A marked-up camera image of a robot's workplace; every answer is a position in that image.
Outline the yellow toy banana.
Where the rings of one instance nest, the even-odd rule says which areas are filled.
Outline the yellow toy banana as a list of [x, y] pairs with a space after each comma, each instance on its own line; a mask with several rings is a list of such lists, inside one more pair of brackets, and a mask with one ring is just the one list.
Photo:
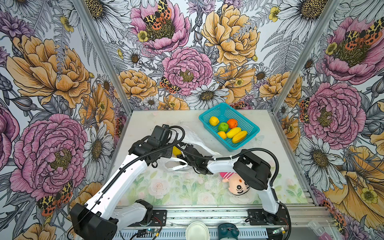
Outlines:
[[233, 138], [232, 138], [232, 143], [233, 144], [238, 144], [239, 142], [243, 141], [246, 136], [248, 135], [247, 131], [241, 131], [237, 133]]
[[179, 150], [177, 147], [173, 147], [173, 156], [178, 157], [179, 155], [182, 155], [182, 151]]

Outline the yellow toy fruit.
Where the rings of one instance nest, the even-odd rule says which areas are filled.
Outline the yellow toy fruit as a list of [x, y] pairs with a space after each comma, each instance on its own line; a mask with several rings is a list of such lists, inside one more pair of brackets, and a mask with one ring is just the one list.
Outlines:
[[224, 132], [224, 131], [220, 131], [218, 132], [218, 135], [223, 139], [225, 140], [227, 138], [227, 134]]

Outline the yellow toy lemon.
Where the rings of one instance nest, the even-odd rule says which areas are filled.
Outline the yellow toy lemon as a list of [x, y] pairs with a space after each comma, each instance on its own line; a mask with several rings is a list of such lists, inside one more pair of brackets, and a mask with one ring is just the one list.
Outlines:
[[220, 120], [215, 117], [215, 116], [212, 116], [210, 119], [209, 119], [209, 124], [213, 127], [217, 126], [218, 124], [220, 123]]

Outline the green toy fruit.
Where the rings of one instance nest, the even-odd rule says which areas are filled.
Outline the green toy fruit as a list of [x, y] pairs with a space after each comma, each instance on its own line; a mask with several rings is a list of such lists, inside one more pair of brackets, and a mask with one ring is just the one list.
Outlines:
[[226, 133], [229, 130], [229, 125], [225, 122], [219, 124], [218, 131]]

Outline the yellow toy mango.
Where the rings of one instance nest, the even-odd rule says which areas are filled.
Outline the yellow toy mango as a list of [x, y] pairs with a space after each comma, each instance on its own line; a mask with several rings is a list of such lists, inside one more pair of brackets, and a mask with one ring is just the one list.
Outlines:
[[227, 138], [232, 139], [235, 135], [237, 135], [241, 131], [242, 131], [242, 129], [239, 127], [232, 128], [231, 130], [229, 130], [227, 132]]

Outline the orange toy fruit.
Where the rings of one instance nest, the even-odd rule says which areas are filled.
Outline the orange toy fruit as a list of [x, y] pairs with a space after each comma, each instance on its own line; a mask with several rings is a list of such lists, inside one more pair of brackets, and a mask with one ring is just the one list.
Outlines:
[[230, 129], [236, 128], [238, 126], [238, 121], [236, 119], [229, 119], [227, 124]]

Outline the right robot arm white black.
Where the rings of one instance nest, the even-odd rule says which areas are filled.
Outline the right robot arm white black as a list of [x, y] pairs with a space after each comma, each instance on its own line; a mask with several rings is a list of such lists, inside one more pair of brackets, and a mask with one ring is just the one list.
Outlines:
[[[235, 173], [239, 175], [250, 188], [258, 191], [263, 209], [255, 217], [267, 225], [275, 225], [278, 222], [281, 205], [273, 183], [280, 166], [277, 157], [271, 151], [263, 148], [243, 149], [234, 156], [214, 158], [204, 157], [192, 145], [187, 145], [185, 149], [180, 147], [178, 149], [182, 153], [177, 155], [177, 158], [193, 167], [198, 174]], [[271, 173], [271, 165], [254, 152], [268, 154], [275, 162], [275, 172]]]

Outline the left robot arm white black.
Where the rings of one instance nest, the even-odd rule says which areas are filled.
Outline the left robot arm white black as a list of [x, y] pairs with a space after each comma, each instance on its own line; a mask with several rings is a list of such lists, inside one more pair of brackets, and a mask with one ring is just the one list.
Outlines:
[[157, 160], [170, 158], [172, 148], [185, 137], [176, 126], [155, 126], [152, 134], [135, 142], [125, 160], [97, 193], [85, 204], [75, 204], [70, 211], [72, 230], [84, 240], [111, 240], [115, 234], [131, 225], [152, 223], [153, 206], [137, 200], [133, 205], [116, 211], [124, 193], [147, 167], [157, 167]]

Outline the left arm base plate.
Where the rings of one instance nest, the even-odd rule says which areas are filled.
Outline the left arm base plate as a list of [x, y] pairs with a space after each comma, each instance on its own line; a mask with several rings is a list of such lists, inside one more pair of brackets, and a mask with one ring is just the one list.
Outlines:
[[131, 224], [130, 227], [165, 227], [167, 223], [167, 210], [153, 210], [153, 215], [146, 222], [143, 220], [139, 223]]

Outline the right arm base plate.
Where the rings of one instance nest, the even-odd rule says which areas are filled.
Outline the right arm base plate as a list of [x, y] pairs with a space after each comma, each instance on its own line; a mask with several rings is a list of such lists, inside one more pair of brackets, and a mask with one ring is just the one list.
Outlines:
[[286, 210], [282, 208], [279, 208], [276, 214], [268, 213], [263, 209], [248, 209], [247, 213], [245, 222], [251, 226], [287, 226], [290, 222]]

